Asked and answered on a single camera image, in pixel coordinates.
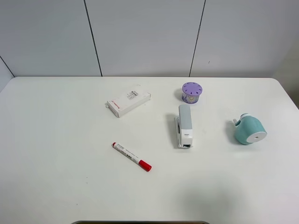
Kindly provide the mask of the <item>teal pencil sharpener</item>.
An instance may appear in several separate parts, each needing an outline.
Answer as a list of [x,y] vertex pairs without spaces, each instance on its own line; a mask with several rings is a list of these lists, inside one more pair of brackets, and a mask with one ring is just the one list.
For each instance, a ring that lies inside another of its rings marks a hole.
[[262,123],[248,113],[240,116],[239,120],[233,119],[235,125],[235,139],[243,145],[250,145],[263,140],[267,136]]

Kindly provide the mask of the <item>white grey stapler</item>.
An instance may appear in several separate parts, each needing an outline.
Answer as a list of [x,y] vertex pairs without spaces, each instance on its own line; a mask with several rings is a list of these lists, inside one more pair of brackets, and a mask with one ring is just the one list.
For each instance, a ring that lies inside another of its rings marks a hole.
[[189,105],[178,107],[178,116],[175,117],[178,148],[193,147],[193,128],[191,109]]

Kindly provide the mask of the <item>white cardboard box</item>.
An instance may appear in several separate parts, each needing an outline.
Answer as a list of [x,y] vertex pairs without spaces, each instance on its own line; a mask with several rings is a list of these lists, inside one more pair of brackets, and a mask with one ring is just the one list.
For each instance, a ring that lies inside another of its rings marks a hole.
[[117,118],[121,118],[150,99],[150,92],[138,84],[128,88],[119,97],[108,100],[105,105]]

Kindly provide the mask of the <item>purple round container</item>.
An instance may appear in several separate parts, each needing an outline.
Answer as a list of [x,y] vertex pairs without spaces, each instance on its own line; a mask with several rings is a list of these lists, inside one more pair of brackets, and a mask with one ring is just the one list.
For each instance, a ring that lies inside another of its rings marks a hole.
[[182,86],[182,100],[188,104],[198,102],[202,94],[202,86],[195,82],[187,82]]

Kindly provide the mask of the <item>red white marker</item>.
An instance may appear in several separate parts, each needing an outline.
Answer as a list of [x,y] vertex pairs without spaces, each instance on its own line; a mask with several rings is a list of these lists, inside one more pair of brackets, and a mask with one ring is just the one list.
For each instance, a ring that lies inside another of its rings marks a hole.
[[134,153],[130,152],[128,149],[123,147],[117,142],[114,142],[112,144],[112,147],[116,149],[118,152],[120,152],[122,155],[126,156],[129,158],[131,161],[136,163],[138,166],[140,166],[143,170],[146,172],[149,172],[152,169],[152,166],[145,162],[144,160],[140,159],[138,156],[136,156]]

